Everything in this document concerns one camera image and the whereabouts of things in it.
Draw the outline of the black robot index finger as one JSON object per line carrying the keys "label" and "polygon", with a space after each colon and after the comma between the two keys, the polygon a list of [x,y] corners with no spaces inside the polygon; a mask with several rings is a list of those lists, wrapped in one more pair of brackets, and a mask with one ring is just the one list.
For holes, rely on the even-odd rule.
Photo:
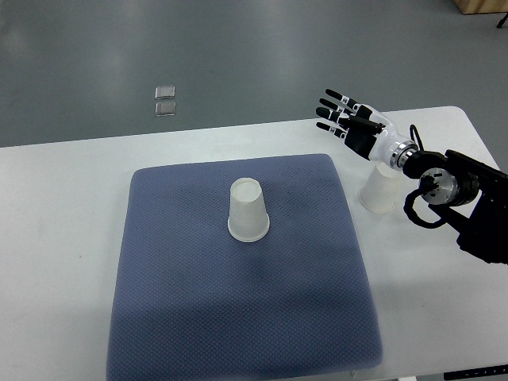
{"label": "black robot index finger", "polygon": [[354,98],[350,98],[349,96],[338,93],[332,89],[326,89],[325,93],[336,99],[341,105],[349,108],[350,110],[358,110],[361,106],[359,102],[357,102]]}

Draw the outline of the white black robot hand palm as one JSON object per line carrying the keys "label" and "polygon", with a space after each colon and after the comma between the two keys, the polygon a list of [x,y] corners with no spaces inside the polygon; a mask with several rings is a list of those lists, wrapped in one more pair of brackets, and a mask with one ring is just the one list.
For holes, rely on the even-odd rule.
{"label": "white black robot hand palm", "polygon": [[401,135],[392,120],[370,106],[361,104],[356,115],[385,125],[381,133],[364,133],[350,129],[348,120],[343,121],[347,130],[345,145],[366,160],[383,162],[389,167],[403,167],[406,160],[419,150],[409,137]]}

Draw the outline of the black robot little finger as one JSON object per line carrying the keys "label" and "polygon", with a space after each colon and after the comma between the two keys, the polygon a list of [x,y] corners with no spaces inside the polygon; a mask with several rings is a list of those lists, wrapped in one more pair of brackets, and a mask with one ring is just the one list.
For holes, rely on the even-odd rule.
{"label": "black robot little finger", "polygon": [[333,134],[335,137],[338,137],[340,139],[344,139],[347,136],[347,131],[342,129],[340,126],[331,126],[327,125],[326,123],[317,122],[316,126],[319,129],[325,130],[328,133]]}

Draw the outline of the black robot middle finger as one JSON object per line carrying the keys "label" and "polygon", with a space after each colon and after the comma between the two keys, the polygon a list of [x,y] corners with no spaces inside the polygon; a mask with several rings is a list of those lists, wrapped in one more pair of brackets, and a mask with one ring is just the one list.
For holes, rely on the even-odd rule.
{"label": "black robot middle finger", "polygon": [[344,108],[344,109],[348,110],[350,112],[350,115],[356,115],[356,113],[357,113],[357,110],[350,110],[349,108],[341,105],[337,100],[330,101],[328,99],[321,98],[319,100],[319,102],[321,103],[321,106],[330,108],[332,110],[337,110],[339,107],[341,107],[341,108]]}

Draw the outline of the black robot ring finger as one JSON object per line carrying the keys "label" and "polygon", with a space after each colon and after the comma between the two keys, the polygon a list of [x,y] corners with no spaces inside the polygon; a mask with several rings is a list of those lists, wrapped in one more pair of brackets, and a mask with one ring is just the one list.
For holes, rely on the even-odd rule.
{"label": "black robot ring finger", "polygon": [[316,108],[316,114],[331,122],[343,122],[350,118],[350,112],[344,108],[339,107],[337,110],[320,106]]}

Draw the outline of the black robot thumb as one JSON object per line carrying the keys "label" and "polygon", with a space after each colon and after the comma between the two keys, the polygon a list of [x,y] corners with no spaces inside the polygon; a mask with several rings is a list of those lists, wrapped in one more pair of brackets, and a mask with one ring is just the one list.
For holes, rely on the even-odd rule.
{"label": "black robot thumb", "polygon": [[370,121],[357,116],[350,116],[347,125],[350,129],[358,129],[364,133],[381,133],[385,125],[382,123]]}

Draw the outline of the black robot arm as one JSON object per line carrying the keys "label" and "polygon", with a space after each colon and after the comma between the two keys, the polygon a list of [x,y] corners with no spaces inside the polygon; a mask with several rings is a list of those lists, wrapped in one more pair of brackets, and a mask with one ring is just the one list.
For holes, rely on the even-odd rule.
{"label": "black robot arm", "polygon": [[489,264],[507,262],[507,175],[463,153],[424,148],[418,129],[400,134],[387,116],[334,90],[316,109],[317,127],[358,156],[416,179],[405,199],[410,221],[425,229],[450,225],[459,248]]}

